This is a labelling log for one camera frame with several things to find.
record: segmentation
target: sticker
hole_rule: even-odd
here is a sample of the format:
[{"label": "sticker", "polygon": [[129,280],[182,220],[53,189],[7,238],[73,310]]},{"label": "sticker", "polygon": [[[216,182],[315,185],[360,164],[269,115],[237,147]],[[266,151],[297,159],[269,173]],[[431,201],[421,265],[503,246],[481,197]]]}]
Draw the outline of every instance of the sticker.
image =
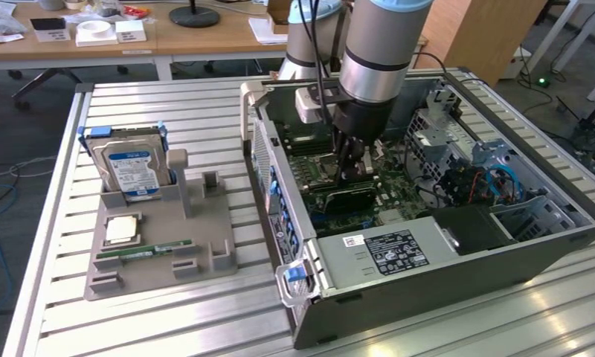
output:
[{"label": "sticker", "polygon": [[182,245],[182,242],[177,242],[177,243],[172,243],[168,245],[154,245],[154,251],[161,252],[161,251],[166,251],[170,252],[172,249],[180,245]]},{"label": "sticker", "polygon": [[15,33],[14,35],[0,36],[0,43],[17,41],[18,39],[23,39],[23,36]]},{"label": "sticker", "polygon": [[408,230],[365,238],[364,242],[381,275],[429,264]]},{"label": "sticker", "polygon": [[40,42],[53,42],[53,41],[68,41],[70,39],[70,34],[68,30],[36,30],[37,41]]},{"label": "sticker", "polygon": [[110,154],[108,158],[122,193],[129,196],[145,196],[158,190],[156,173],[149,168],[149,152],[121,152]]},{"label": "sticker", "polygon": [[344,237],[343,239],[347,248],[353,247],[356,245],[364,245],[364,236],[360,234],[357,236]]},{"label": "sticker", "polygon": [[132,259],[142,259],[152,256],[150,251],[142,251],[141,253],[128,254],[122,255],[118,258],[122,260],[132,260]]},{"label": "sticker", "polygon": [[125,50],[122,54],[150,54],[152,50]]}]

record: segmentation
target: paper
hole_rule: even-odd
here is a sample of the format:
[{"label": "paper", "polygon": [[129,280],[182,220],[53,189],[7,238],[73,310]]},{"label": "paper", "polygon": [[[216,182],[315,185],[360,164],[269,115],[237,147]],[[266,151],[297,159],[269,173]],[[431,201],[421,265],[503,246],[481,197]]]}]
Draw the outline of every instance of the paper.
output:
[{"label": "paper", "polygon": [[14,35],[0,36],[0,43],[17,41],[18,39],[23,39],[23,36],[15,33]]},{"label": "paper", "polygon": [[262,45],[287,43],[288,35],[276,35],[270,30],[270,24],[266,19],[249,18],[249,26],[256,41]]}]

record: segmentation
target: warning label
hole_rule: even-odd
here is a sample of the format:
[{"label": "warning label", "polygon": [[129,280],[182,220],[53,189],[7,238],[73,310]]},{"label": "warning label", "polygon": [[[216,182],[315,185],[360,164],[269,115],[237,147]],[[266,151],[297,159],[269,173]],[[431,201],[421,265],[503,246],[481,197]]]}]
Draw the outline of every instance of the warning label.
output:
[{"label": "warning label", "polygon": [[365,238],[364,243],[383,275],[429,264],[408,230]]}]

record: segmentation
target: aluminum table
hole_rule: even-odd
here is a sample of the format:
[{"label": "aluminum table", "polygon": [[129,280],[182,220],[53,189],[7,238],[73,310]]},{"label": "aluminum table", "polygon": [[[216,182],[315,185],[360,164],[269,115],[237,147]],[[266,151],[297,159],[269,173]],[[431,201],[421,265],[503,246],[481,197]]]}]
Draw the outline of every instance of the aluminum table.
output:
[{"label": "aluminum table", "polygon": [[[240,150],[238,86],[256,78],[101,84],[74,94],[3,356],[595,356],[595,243],[521,285],[292,349]],[[491,89],[467,87],[595,201],[590,172]],[[88,302],[101,180],[76,128],[158,120],[170,147],[189,153],[186,177],[217,170],[225,178],[238,271]],[[461,120],[480,137],[495,135],[476,112]]]}]

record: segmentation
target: cable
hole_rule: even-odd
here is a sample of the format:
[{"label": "cable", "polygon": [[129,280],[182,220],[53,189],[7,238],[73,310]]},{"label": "cable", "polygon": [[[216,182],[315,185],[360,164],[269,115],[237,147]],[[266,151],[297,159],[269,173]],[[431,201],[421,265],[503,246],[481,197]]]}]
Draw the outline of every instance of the cable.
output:
[{"label": "cable", "polygon": [[313,42],[313,38],[311,37],[311,31],[308,30],[308,26],[307,26],[307,19],[304,18],[304,10],[301,8],[301,0],[297,0],[297,6],[299,6],[299,17],[301,18],[301,25],[304,26],[304,32],[307,33],[308,41]]},{"label": "cable", "polygon": [[435,196],[436,196],[436,208],[440,208],[440,201],[439,201],[439,194],[436,193],[436,190],[439,189],[439,184],[435,184],[433,186],[432,186],[432,193],[435,194]]},{"label": "cable", "polygon": [[520,79],[516,81],[516,83],[524,87],[526,89],[530,89],[532,91],[536,91],[538,93],[543,94],[547,97],[547,101],[535,104],[534,106],[527,107],[521,113],[523,115],[527,114],[527,112],[535,108],[538,108],[539,106],[546,106],[548,103],[554,102],[554,98],[552,96],[548,95],[548,93],[546,93],[544,91],[540,91],[539,89],[535,89],[531,87],[531,73],[528,71],[528,67],[527,67],[527,62],[524,61],[524,54],[523,54],[523,44],[520,43],[520,59],[523,60],[523,70],[527,71],[527,74],[523,73],[523,70],[520,70]]},{"label": "cable", "polygon": [[575,34],[574,36],[564,42],[564,45],[562,45],[562,48],[559,49],[558,54],[555,55],[554,59],[551,60],[551,63],[548,64],[548,71],[554,74],[554,75],[559,75],[562,77],[562,80],[559,80],[558,78],[555,78],[559,82],[564,83],[566,82],[566,77],[564,75],[554,70],[555,67],[555,63],[558,62],[559,57],[562,56],[562,53],[566,50],[566,47],[570,45],[570,43],[575,40],[575,38],[579,36],[582,30],[584,29],[586,24],[588,23],[588,21],[591,20],[591,18],[595,16],[595,11],[588,15],[588,17],[586,18],[584,22],[582,23],[582,26],[575,30]]},{"label": "cable", "polygon": [[[42,161],[46,161],[46,160],[56,160],[56,159],[57,159],[57,156],[45,156],[45,157],[41,157],[41,158],[34,158],[32,160],[19,162],[18,164],[14,164],[6,171],[0,172],[0,176],[9,175],[9,174],[11,176],[15,176],[14,171],[15,170],[18,171],[22,167],[25,167],[25,166],[28,166],[30,164],[34,164],[37,162],[42,162]],[[18,173],[17,176],[21,177],[21,178],[30,178],[30,177],[48,175],[49,173],[52,173],[52,171],[53,170],[49,170],[49,171],[44,171],[42,173],[33,173],[30,175],[21,175]]]},{"label": "cable", "polygon": [[465,78],[464,80],[460,80],[459,82],[460,83],[464,83],[464,82],[480,82],[485,86],[488,86],[488,83],[484,80],[481,80],[480,78]]},{"label": "cable", "polygon": [[436,192],[429,191],[427,188],[420,187],[419,185],[415,186],[416,190],[423,191],[424,193],[429,193],[433,197],[440,198],[441,200],[445,200],[447,197],[439,195]]},{"label": "cable", "polygon": [[1,246],[0,246],[0,263],[1,263],[1,267],[3,268],[3,273],[5,273],[5,276],[6,276],[6,292],[3,294],[3,297],[0,300],[0,308],[1,308],[1,306],[9,300],[10,293],[13,292],[13,279],[10,278],[9,266],[6,265],[6,260],[3,258],[3,253],[1,251]]},{"label": "cable", "polygon": [[328,78],[331,75],[328,74],[327,67],[324,66],[324,61],[321,59],[321,55],[319,54],[319,46],[317,46],[317,26],[316,26],[316,19],[317,19],[317,10],[319,10],[319,0],[308,0],[308,3],[311,5],[311,35],[312,35],[312,41],[311,44],[313,45],[313,51],[315,51],[315,58],[316,62],[319,64],[317,74],[320,71],[324,72],[324,76]]},{"label": "cable", "polygon": [[443,61],[431,53],[428,52],[415,52],[413,53],[416,56],[421,55],[421,56],[429,56],[435,59],[435,61],[440,64],[440,68],[443,70],[443,73],[447,74],[447,69],[445,69],[445,65],[443,64]]},{"label": "cable", "polygon": [[[13,166],[10,164],[0,164],[0,166]],[[10,184],[10,186],[15,187],[17,182],[19,181],[19,168],[17,168],[15,171],[15,179],[13,180],[13,183]],[[6,197],[6,195],[10,193],[10,189],[7,189],[3,194],[0,196],[0,201]]]},{"label": "cable", "polygon": [[469,199],[467,199],[467,203],[471,203],[471,202],[472,202],[473,188],[476,187],[476,181],[477,181],[477,178],[480,177],[480,175],[481,175],[481,172],[480,172],[480,171],[476,173],[476,175],[473,175],[472,188],[471,188],[471,190],[469,190]]},{"label": "cable", "polygon": [[317,94],[319,94],[319,107],[321,109],[321,114],[324,118],[325,123],[332,123],[331,113],[328,112],[327,108],[327,97],[324,94],[324,79],[323,79],[323,70],[324,74],[328,77],[328,72],[325,70],[325,66],[323,69],[323,61],[321,57],[319,56],[319,47],[317,47],[317,30],[315,26],[315,19],[317,19],[317,6],[319,6],[319,0],[308,0],[311,5],[311,36],[312,41],[311,44],[313,46],[313,52],[315,52],[315,67],[317,69]]},{"label": "cable", "polygon": [[6,212],[6,210],[10,208],[10,206],[13,206],[13,203],[15,203],[15,200],[17,200],[17,189],[15,189],[14,186],[11,186],[11,185],[9,185],[9,184],[0,184],[0,187],[6,187],[6,188],[9,188],[10,190],[9,190],[7,192],[13,191],[13,198],[10,199],[10,202],[9,202],[9,203],[6,204],[6,206],[0,210],[0,215],[1,215],[2,213]]}]

